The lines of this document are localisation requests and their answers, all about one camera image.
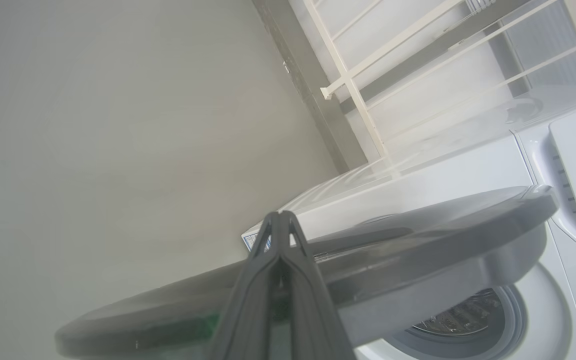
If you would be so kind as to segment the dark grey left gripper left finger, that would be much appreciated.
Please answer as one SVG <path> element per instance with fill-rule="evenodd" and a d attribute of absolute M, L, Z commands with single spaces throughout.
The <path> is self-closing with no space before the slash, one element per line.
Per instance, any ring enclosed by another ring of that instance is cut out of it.
<path fill-rule="evenodd" d="M 210 360 L 267 360 L 279 245 L 280 215 L 270 212 L 238 275 L 214 332 Z"/>

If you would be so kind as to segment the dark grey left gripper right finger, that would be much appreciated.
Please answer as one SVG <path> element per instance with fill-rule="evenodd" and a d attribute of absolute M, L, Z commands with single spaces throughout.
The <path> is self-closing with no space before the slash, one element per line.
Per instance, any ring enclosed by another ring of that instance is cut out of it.
<path fill-rule="evenodd" d="M 354 348 L 297 216 L 279 213 L 270 237 L 279 280 L 289 296 L 291 359 L 354 360 Z"/>

